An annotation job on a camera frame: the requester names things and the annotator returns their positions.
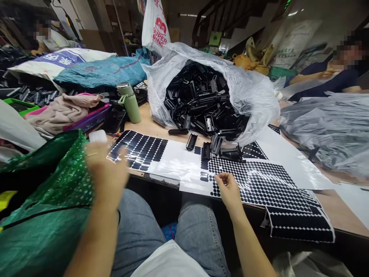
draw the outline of white shirt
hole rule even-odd
[[[143,276],[209,277],[174,240],[156,249],[131,275],[131,277]]]
[[[46,39],[43,36],[37,36],[36,38],[38,41],[43,42],[51,52],[55,52],[66,47],[76,47],[77,45],[76,42],[67,40],[53,29],[50,29],[50,39]]]

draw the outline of person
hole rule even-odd
[[[78,43],[73,40],[67,40],[57,31],[51,28],[51,23],[47,20],[36,21],[36,39],[38,49],[33,50],[35,53],[52,53],[63,48],[78,47]]]
[[[365,51],[361,41],[354,40],[338,46],[333,60],[313,63],[289,82],[289,85],[294,85],[316,80],[315,86],[293,94],[289,101],[298,102],[301,97],[327,97],[325,92],[361,93],[362,89],[357,84],[359,74],[354,66],[364,56]]]
[[[230,276],[207,198],[183,194],[175,240],[166,242],[149,205],[124,189],[129,178],[124,159],[115,164],[107,154],[105,144],[86,147],[95,197],[66,277]],[[234,177],[221,173],[216,181],[232,220],[244,276],[276,277],[243,210]]]

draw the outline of hand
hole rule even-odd
[[[37,51],[37,50],[31,50],[31,54],[33,56],[41,56],[42,55],[42,53],[40,51]]]
[[[339,72],[341,70],[337,70],[337,69],[327,69],[326,71],[320,72],[318,74],[318,79],[329,79],[333,76],[333,74],[335,74],[336,72]]]
[[[94,183],[94,205],[116,210],[129,178],[124,159],[126,152],[125,149],[121,152],[122,160],[117,163],[108,160],[107,155],[107,144],[98,142],[87,144],[86,163]]]
[[[215,180],[218,183],[222,201],[229,215],[232,217],[240,211],[243,212],[239,187],[233,175],[230,173],[220,173],[219,175],[215,175]]]

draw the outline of blue jeans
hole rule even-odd
[[[125,189],[119,205],[121,219],[113,277],[129,277],[166,239],[146,201]],[[203,196],[183,193],[176,243],[210,276],[230,276],[219,230]]]

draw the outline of red logo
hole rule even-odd
[[[160,19],[160,17],[156,18],[156,22],[155,22],[156,28],[158,29],[158,31],[162,34],[165,35],[166,34],[166,25],[165,23]]]

